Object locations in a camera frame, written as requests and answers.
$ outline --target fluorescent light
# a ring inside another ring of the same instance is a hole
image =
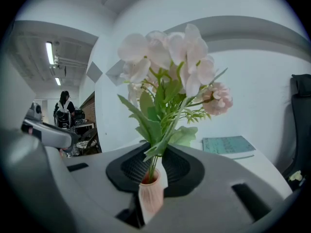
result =
[[[57,83],[58,85],[60,85],[59,78],[55,78],[55,80],[56,80],[56,83]]]
[[[51,42],[46,42],[45,46],[47,47],[49,62],[50,62],[51,65],[54,65],[53,52],[52,52],[52,43]]]

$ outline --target teal book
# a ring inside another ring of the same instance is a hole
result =
[[[255,148],[243,136],[203,138],[203,151],[215,154],[243,153]]]

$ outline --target person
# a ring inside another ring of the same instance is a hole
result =
[[[74,105],[71,101],[69,101],[70,95],[68,91],[62,91],[60,95],[59,102],[56,103],[55,109],[54,109],[54,117],[57,116],[57,114],[63,114],[65,112],[70,113],[71,118],[74,117]]]

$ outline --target pink vase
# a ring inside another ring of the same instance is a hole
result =
[[[141,198],[142,206],[148,212],[156,213],[163,205],[163,188],[160,184],[160,172],[158,169],[154,170],[155,181],[151,184],[139,185],[139,196]]]

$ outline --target chair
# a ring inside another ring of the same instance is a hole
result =
[[[89,155],[102,152],[101,146],[98,140],[97,128],[90,129],[85,132],[81,141],[76,144],[77,149],[82,155]]]
[[[311,75],[292,75],[296,81],[298,94],[292,96],[292,108],[296,129],[296,151],[293,162],[283,172],[288,179],[301,171],[303,175],[311,170]]]

